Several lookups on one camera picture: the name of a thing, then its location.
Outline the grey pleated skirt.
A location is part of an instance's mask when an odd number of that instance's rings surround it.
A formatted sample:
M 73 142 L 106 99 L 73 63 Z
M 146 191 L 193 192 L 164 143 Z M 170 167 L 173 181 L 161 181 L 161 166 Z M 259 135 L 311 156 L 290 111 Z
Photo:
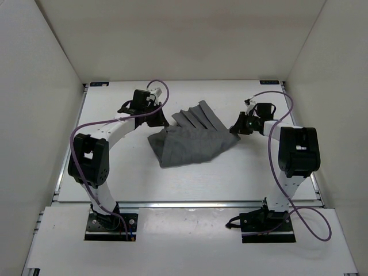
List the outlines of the grey pleated skirt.
M 175 125 L 148 137 L 161 168 L 210 162 L 240 141 L 204 100 L 172 118 Z

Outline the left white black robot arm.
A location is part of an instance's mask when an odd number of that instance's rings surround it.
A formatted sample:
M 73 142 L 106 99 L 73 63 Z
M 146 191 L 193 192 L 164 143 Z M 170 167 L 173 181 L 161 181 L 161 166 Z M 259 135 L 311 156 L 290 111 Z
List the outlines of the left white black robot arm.
M 162 111 L 163 103 L 159 100 L 161 94 L 159 87 L 137 89 L 132 100 L 122 104 L 112 119 L 98 122 L 99 128 L 95 132 L 83 134 L 76 129 L 71 135 L 68 174 L 85 189 L 95 219 L 109 232 L 126 226 L 107 183 L 110 150 L 142 124 L 168 126 Z

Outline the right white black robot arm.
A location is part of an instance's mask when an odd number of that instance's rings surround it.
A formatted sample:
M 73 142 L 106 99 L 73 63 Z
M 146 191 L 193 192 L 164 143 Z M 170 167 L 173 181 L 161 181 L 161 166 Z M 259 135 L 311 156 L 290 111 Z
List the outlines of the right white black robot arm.
M 232 134 L 250 135 L 258 132 L 268 138 L 267 152 L 271 156 L 271 142 L 278 142 L 279 176 L 276 187 L 264 198 L 262 207 L 245 214 L 244 226 L 250 231 L 265 232 L 287 220 L 291 199 L 303 181 L 320 167 L 320 151 L 315 128 L 284 124 L 274 119 L 276 107 L 272 103 L 246 100 L 247 110 L 241 112 Z

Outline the right blue corner label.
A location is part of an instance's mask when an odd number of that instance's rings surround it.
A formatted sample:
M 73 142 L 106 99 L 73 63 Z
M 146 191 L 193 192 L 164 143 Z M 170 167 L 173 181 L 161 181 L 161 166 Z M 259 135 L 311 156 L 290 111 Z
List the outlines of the right blue corner label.
M 260 80 L 259 83 L 261 85 L 279 85 L 280 84 L 278 80 Z

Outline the blue corner label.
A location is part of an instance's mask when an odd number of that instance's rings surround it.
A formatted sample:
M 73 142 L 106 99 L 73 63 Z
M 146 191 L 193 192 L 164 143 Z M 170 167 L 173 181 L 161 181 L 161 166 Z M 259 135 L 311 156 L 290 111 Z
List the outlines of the blue corner label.
M 278 80 L 260 80 L 259 83 L 261 85 L 279 85 L 280 84 Z
M 89 87 L 108 87 L 109 82 L 90 82 Z

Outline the left blue corner label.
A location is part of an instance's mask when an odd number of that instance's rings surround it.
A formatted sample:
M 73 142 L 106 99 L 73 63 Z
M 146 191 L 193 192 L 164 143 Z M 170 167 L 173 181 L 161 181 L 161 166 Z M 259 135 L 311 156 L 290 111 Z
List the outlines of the left blue corner label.
M 109 82 L 90 82 L 89 87 L 108 87 Z

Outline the silver aluminium front rail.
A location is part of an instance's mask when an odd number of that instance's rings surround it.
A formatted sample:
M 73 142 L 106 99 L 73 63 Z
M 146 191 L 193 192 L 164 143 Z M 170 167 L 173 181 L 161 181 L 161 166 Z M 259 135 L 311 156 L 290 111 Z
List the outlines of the silver aluminium front rail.
M 258 208 L 261 207 L 261 201 L 125 201 L 118 203 L 121 208 L 124 209 L 137 209 L 137 208 Z M 311 207 L 323 207 L 321 200 L 313 201 L 294 201 L 296 206 L 311 206 Z M 89 202 L 76 201 L 76 202 L 61 202 L 52 201 L 51 206 L 69 206 L 69 205 L 87 205 Z

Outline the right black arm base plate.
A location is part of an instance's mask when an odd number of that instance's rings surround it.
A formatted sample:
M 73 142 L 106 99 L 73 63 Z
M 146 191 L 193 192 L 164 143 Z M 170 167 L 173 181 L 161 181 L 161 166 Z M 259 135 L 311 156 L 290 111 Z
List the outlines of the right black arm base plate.
M 262 220 L 261 213 L 240 214 L 240 229 L 243 244 L 295 243 L 291 219 Z

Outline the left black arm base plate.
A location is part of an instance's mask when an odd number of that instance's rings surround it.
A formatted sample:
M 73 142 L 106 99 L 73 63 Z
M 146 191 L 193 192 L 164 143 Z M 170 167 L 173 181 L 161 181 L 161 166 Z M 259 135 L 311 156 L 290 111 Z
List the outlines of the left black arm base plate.
M 85 241 L 135 242 L 137 236 L 138 213 L 122 213 L 126 228 L 121 220 L 114 217 L 113 222 L 103 222 L 101 218 L 89 211 L 85 228 Z

